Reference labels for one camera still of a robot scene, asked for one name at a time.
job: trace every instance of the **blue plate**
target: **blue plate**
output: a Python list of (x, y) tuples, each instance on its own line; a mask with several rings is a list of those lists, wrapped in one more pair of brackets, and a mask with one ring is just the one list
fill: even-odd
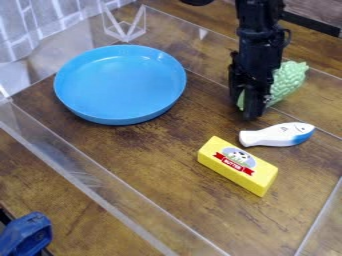
[(153, 48), (115, 45), (87, 51), (60, 69), (55, 93), (85, 120), (107, 125), (144, 122), (163, 114), (186, 88), (176, 59)]

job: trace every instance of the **yellow toy block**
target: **yellow toy block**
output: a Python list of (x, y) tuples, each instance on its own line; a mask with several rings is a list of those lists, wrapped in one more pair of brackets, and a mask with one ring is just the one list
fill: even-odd
[(198, 161), (260, 197), (278, 174), (274, 165), (216, 136), (200, 148)]

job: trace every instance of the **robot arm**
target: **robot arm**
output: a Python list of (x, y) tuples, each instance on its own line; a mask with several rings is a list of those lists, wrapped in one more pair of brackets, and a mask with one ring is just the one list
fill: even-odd
[[(212, 1), (182, 0), (191, 5), (206, 5)], [(291, 33), (278, 25), (283, 0), (235, 0), (235, 7), (239, 51), (231, 53), (230, 96), (236, 104), (240, 94), (244, 94), (243, 118), (252, 120), (262, 116), (271, 100), (272, 72), (280, 67), (283, 48), (290, 43)]]

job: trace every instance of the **red label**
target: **red label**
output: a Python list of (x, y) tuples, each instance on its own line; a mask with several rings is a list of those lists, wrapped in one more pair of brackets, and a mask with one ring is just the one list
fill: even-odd
[(238, 163), (235, 163), (234, 161), (231, 161), (224, 155), (222, 155), (220, 153), (216, 152), (216, 154), (214, 155), (214, 157), (216, 157), (223, 164), (228, 165), (231, 168), (234, 168), (236, 171), (239, 172), (244, 172), (246, 174), (248, 174), (250, 176), (252, 176), (254, 170), (251, 170), (248, 167), (240, 166)]

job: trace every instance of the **white toy fish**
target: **white toy fish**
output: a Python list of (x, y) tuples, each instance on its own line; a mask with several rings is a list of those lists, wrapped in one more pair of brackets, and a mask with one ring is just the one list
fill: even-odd
[(244, 147), (287, 147), (304, 142), (311, 137), (314, 129), (311, 124), (283, 123), (258, 131), (240, 131), (239, 140)]

